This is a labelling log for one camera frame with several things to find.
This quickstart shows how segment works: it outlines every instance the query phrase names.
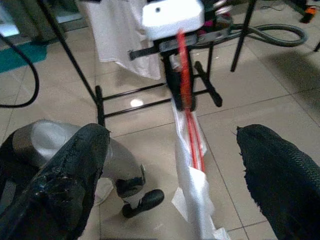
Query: white device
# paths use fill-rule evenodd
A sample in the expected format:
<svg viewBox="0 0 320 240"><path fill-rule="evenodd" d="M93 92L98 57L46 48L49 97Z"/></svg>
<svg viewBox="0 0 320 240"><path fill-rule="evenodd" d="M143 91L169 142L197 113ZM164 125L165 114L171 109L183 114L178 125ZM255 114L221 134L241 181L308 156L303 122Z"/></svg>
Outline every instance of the white device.
<svg viewBox="0 0 320 240"><path fill-rule="evenodd" d="M142 26L150 40L195 31L205 22L205 10L199 0L162 0L143 7Z"/></svg>

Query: gray vacuum hose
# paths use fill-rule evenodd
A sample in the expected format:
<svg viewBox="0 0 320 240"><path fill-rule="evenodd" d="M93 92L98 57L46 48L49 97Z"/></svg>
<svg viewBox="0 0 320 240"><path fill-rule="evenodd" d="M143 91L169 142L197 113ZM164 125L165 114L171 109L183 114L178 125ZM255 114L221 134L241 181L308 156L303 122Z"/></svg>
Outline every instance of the gray vacuum hose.
<svg viewBox="0 0 320 240"><path fill-rule="evenodd" d="M231 31L242 30L242 29L243 29L243 24L234 24L231 27ZM279 39L279 38L276 38L274 36L271 36L271 35L263 32L266 30L289 31L289 32L297 34L300 37L300 39L292 40L292 41ZM238 38L240 36L240 34L241 34L241 31L231 33L227 37L227 39L232 40L232 39ZM248 26L248 33L247 34L248 34L247 37L265 42L267 44L272 44L272 45L281 46L281 47L296 47L301 44L304 44L308 40L308 35L304 30L302 30L300 27L287 25L287 24L265 24L265 25L255 26L255 27Z"/></svg>

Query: tiled floor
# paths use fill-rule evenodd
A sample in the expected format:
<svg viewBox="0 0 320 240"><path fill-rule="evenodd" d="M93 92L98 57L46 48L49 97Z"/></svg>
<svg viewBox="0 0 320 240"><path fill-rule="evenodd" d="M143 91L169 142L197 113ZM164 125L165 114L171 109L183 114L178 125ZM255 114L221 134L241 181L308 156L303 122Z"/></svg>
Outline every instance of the tiled floor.
<svg viewBox="0 0 320 240"><path fill-rule="evenodd" d="M301 16L278 2L275 7L285 7L283 11L260 10L261 5L271 4L271 1L258 2L251 24L299 26L309 34L307 43L285 48L247 38L234 73L230 72L230 66L237 40L220 44L213 54L211 81L223 97L223 107L215 107L208 95L197 98L198 119L209 146L205 164L210 197L216 208L213 221L217 227L226 228L233 240L276 239L247 190L234 135L236 126L270 127L320 164L320 52L312 52L320 41L320 17L310 24L299 23ZM246 5L238 5L232 10L236 23L243 21L245 8ZM289 33L270 31L270 34L294 39ZM104 95L155 83L115 63L99 62L88 28L70 32L67 41L90 85L100 84ZM206 64L207 52L196 51L192 57ZM96 122L95 105L58 43L48 47L47 59L37 63L36 68L41 79L39 97L23 109L0 109L1 141L17 128L39 119L81 126ZM27 67L2 73L0 86L2 104L22 103L33 92L32 73ZM196 88L203 85L197 82ZM160 87L106 102L105 111L128 108L134 99L148 103L169 95L165 87ZM81 239L190 239L190 226L171 204L178 186L171 105L111 117L106 126L145 165L145 188L162 189L165 200L153 210L125 219L120 214L123 203L113 190L103 204L92 209Z"/></svg>

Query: teal mat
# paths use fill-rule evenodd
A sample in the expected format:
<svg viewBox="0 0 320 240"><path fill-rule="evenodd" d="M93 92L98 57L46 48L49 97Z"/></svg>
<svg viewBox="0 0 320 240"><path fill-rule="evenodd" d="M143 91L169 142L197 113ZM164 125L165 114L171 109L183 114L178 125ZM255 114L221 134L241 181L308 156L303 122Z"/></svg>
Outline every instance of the teal mat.
<svg viewBox="0 0 320 240"><path fill-rule="evenodd" d="M33 63L47 57L47 45L36 45L30 42L17 46ZM12 48L0 51L0 73L28 65Z"/></svg>

